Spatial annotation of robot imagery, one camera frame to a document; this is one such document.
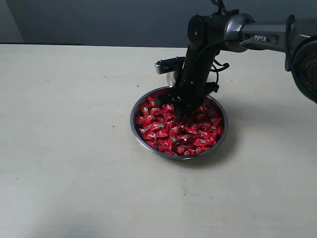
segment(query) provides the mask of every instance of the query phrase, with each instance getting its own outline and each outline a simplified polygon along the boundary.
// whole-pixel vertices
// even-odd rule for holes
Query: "stainless steel bowl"
[[[141,145],[143,145],[145,148],[147,148],[148,150],[158,154],[158,155],[162,155],[166,158],[169,158],[169,159],[173,159],[173,160],[188,160],[188,159],[193,159],[193,158],[196,158],[196,157],[200,157],[200,156],[204,156],[204,155],[208,155],[208,154],[211,154],[213,151],[215,151],[219,146],[220,144],[224,141],[227,133],[228,133],[228,117],[227,117],[227,114],[225,112],[225,110],[222,108],[222,106],[220,105],[220,103],[215,99],[213,98],[212,96],[208,95],[208,101],[206,102],[207,104],[209,105],[216,105],[217,107],[220,108],[220,111],[222,113],[222,119],[223,119],[223,126],[224,126],[224,133],[222,135],[222,137],[219,139],[219,141],[217,142],[216,145],[214,145],[212,148],[210,148],[209,150],[206,150],[200,154],[197,154],[197,155],[189,155],[189,156],[184,156],[184,155],[168,155],[168,154],[165,154],[159,150],[156,150],[154,148],[152,148],[151,146],[149,146],[138,134],[138,131],[137,131],[137,128],[136,128],[136,125],[135,125],[135,115],[137,113],[137,110],[138,110],[138,107],[139,105],[141,104],[142,101],[144,101],[148,95],[151,95],[151,94],[154,94],[156,93],[157,95],[161,94],[161,93],[164,93],[166,92],[167,90],[169,90],[169,88],[171,87],[162,87],[162,88],[158,88],[158,89],[154,89],[152,90],[151,92],[148,92],[147,94],[143,95],[137,102],[136,104],[134,105],[133,109],[132,109],[132,112],[131,112],[131,116],[130,116],[130,125],[131,125],[131,129],[132,129],[132,132],[134,134],[134,136],[137,138],[137,140],[141,143]]]

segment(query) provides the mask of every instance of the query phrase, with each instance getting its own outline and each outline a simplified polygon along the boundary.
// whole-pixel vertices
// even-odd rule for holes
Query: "table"
[[[230,128],[210,158],[134,138],[134,103],[166,85],[154,63],[185,52],[1,45],[0,237],[316,236],[317,110],[284,54],[218,56]]]

